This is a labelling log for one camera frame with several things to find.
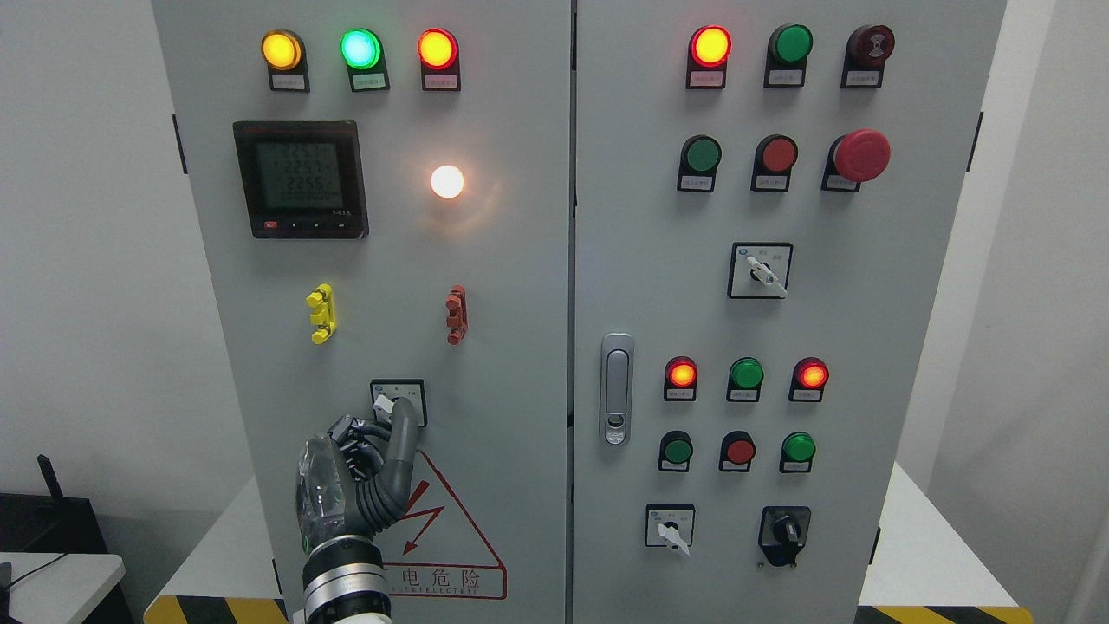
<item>emergency stop button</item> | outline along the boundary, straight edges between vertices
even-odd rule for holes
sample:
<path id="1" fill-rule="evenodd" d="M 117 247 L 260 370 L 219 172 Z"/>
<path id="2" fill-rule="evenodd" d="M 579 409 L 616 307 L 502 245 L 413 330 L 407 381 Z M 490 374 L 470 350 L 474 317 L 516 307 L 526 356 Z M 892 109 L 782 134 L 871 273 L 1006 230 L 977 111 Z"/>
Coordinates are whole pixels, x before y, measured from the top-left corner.
<path id="1" fill-rule="evenodd" d="M 821 187 L 857 193 L 863 182 L 886 170 L 892 155 L 889 140 L 877 130 L 863 127 L 845 134 L 832 144 Z"/>

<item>yellow terminal block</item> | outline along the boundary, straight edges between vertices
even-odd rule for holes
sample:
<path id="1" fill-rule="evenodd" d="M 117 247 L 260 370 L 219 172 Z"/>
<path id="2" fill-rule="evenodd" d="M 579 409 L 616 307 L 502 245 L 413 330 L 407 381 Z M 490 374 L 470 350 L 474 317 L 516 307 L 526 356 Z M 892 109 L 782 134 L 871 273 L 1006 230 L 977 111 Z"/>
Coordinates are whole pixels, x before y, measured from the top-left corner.
<path id="1" fill-rule="evenodd" d="M 332 285 L 324 283 L 316 286 L 308 293 L 304 301 L 312 307 L 308 315 L 308 324 L 315 326 L 316 331 L 312 333 L 312 342 L 323 345 L 335 334 L 335 294 Z"/>

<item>white table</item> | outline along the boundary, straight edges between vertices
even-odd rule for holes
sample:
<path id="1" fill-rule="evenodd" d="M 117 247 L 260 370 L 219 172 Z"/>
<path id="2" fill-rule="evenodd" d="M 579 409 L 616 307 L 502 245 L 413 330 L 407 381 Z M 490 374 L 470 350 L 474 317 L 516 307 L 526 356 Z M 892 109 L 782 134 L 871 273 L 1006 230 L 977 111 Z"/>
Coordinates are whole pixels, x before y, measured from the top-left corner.
<path id="1" fill-rule="evenodd" d="M 863 605 L 1017 606 L 952 525 L 894 466 Z M 252 478 L 162 590 L 166 595 L 276 599 L 273 553 Z"/>
<path id="2" fill-rule="evenodd" d="M 58 554 L 0 553 L 0 562 L 10 562 L 11 577 L 17 579 Z M 119 555 L 65 555 L 12 587 L 8 613 L 27 624 L 77 624 L 121 579 L 123 560 Z"/>

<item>green push button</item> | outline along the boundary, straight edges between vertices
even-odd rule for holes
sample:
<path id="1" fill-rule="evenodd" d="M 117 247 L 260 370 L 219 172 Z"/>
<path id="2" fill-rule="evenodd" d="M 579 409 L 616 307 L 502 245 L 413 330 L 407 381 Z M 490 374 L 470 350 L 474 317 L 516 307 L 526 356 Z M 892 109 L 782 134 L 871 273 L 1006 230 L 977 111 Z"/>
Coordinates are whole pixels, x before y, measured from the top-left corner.
<path id="1" fill-rule="evenodd" d="M 816 454 L 816 443 L 807 433 L 794 433 L 785 439 L 782 451 L 791 462 L 807 462 Z"/>
<path id="2" fill-rule="evenodd" d="M 720 144 L 708 136 L 694 140 L 685 149 L 685 163 L 693 171 L 711 171 L 720 164 Z"/>
<path id="3" fill-rule="evenodd" d="M 673 440 L 667 444 L 662 457 L 672 464 L 684 464 L 693 457 L 693 446 L 684 440 Z"/>
<path id="4" fill-rule="evenodd" d="M 774 31 L 774 37 L 771 40 L 771 53 L 777 62 L 795 65 L 805 60 L 812 51 L 813 33 L 807 28 L 795 23 Z"/>
<path id="5" fill-rule="evenodd" d="M 744 358 L 732 365 L 731 377 L 732 383 L 739 389 L 752 390 L 759 388 L 763 379 L 762 365 L 754 358 Z"/>

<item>yellow indicator light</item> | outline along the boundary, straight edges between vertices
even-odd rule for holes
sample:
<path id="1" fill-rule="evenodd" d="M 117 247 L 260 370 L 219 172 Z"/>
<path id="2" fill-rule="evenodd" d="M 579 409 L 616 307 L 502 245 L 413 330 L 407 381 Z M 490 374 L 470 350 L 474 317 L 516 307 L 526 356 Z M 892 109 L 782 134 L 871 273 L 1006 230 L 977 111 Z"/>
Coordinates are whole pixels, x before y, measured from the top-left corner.
<path id="1" fill-rule="evenodd" d="M 301 38 L 289 30 L 271 30 L 262 38 L 262 57 L 278 71 L 291 70 L 304 58 Z"/>

